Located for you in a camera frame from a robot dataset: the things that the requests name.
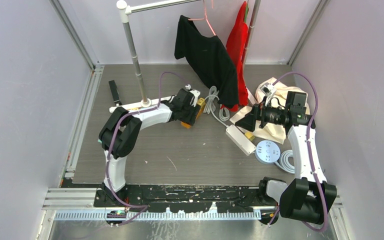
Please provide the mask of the yellow charger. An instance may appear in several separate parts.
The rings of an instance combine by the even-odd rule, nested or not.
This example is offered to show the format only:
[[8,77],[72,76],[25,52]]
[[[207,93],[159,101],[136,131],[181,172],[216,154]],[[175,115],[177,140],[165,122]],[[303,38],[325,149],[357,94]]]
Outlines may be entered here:
[[197,103],[196,103],[197,106],[199,106],[199,109],[200,110],[203,110],[206,106],[206,100],[202,97],[200,97],[198,100],[197,100]]
[[244,135],[251,142],[255,139],[255,136],[254,136],[254,134],[252,132],[247,131],[246,133],[244,133]]

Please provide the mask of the white power strip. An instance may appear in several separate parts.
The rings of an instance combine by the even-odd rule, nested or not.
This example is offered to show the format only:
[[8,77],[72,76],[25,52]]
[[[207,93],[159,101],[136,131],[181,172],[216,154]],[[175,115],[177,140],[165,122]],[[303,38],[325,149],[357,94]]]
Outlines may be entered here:
[[235,125],[228,126],[225,133],[246,156],[256,150],[256,146]]

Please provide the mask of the round blue socket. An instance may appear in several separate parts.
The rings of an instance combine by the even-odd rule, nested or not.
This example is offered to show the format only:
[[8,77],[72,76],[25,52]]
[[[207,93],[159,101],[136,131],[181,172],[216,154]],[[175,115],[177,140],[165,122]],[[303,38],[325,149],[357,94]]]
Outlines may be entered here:
[[275,142],[262,140],[256,145],[254,155],[260,163],[270,165],[279,160],[281,150]]

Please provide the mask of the black power strip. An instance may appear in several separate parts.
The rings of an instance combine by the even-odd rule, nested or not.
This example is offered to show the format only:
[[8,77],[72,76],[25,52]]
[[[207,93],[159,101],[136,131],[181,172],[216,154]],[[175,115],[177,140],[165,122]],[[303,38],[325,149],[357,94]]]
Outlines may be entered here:
[[116,106],[122,105],[122,102],[121,102],[121,99],[120,99],[120,95],[119,95],[119,92],[118,92],[118,87],[117,87],[117,84],[116,84],[115,80],[110,80],[108,82],[108,84],[109,84],[110,93],[111,93],[111,96],[112,96],[114,104]]

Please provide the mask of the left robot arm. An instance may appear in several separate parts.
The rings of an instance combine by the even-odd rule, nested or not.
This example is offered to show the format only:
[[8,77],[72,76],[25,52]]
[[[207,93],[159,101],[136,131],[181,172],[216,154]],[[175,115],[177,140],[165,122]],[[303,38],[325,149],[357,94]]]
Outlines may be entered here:
[[182,88],[176,95],[157,104],[139,110],[116,108],[104,127],[98,140],[105,155],[104,190],[106,200],[113,206],[121,206],[126,200],[126,162],[133,151],[142,130],[154,125],[180,121],[194,125],[200,111],[197,89]]

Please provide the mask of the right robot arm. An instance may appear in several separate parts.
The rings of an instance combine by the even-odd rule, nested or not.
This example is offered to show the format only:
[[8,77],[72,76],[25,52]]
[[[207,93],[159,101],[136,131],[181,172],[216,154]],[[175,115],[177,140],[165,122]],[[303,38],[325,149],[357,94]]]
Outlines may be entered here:
[[278,204],[278,213],[307,226],[324,225],[336,197],[337,188],[329,184],[321,169],[315,145],[314,117],[306,113],[307,94],[290,91],[284,107],[273,107],[269,100],[253,105],[235,125],[254,131],[266,124],[282,126],[290,142],[295,178],[290,184],[265,177],[260,181],[257,198],[263,205]]

